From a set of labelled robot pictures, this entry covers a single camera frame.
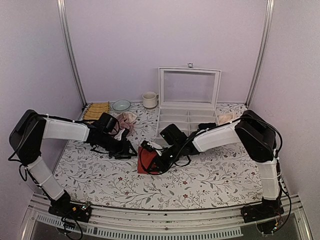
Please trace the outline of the red and white underwear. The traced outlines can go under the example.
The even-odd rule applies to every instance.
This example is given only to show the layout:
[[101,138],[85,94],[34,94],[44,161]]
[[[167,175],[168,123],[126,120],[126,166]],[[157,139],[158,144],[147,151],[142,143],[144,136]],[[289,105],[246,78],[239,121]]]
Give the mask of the red and white underwear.
[[156,151],[149,152],[145,148],[139,146],[138,147],[138,162],[137,162],[137,172],[139,174],[148,174],[145,170],[150,164],[154,168],[156,164],[153,163],[153,159],[158,157],[158,153]]

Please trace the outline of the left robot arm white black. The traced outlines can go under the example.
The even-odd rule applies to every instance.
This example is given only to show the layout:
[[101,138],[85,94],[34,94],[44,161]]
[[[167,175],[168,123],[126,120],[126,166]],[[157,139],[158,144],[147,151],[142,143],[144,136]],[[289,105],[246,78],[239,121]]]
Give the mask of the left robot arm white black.
[[121,128],[119,120],[105,112],[97,120],[72,120],[28,109],[9,135],[13,153],[8,161],[20,163],[49,198],[51,206],[63,217],[70,217],[75,211],[74,205],[43,160],[43,141],[86,143],[93,149],[104,149],[109,158],[130,159],[138,153],[127,139],[128,134],[129,129]]

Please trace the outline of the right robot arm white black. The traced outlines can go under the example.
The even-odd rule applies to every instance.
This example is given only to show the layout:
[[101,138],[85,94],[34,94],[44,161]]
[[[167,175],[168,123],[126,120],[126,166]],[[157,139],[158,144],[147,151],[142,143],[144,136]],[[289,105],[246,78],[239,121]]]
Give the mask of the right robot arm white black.
[[269,218],[281,205],[279,152],[277,144],[280,133],[252,110],[246,110],[239,118],[227,123],[201,123],[196,131],[186,135],[172,123],[160,132],[167,148],[155,147],[151,165],[154,172],[164,174],[180,157],[190,157],[208,150],[242,144],[246,153],[259,170],[262,184],[262,204],[258,213]]

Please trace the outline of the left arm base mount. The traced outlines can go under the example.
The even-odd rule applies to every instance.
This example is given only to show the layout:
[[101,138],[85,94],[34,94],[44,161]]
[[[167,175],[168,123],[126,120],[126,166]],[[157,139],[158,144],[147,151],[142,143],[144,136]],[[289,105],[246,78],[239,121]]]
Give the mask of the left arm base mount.
[[69,200],[62,202],[56,201],[51,204],[48,212],[58,217],[73,219],[79,222],[88,223],[92,213],[92,203],[72,203]]

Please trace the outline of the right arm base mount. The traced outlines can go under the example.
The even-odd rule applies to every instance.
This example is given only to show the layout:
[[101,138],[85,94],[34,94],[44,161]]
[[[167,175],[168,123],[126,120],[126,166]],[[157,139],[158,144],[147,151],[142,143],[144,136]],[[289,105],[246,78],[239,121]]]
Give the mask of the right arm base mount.
[[272,235],[278,230],[283,221],[282,214],[284,212],[281,203],[246,204],[240,210],[245,223],[262,221],[256,227],[263,235]]

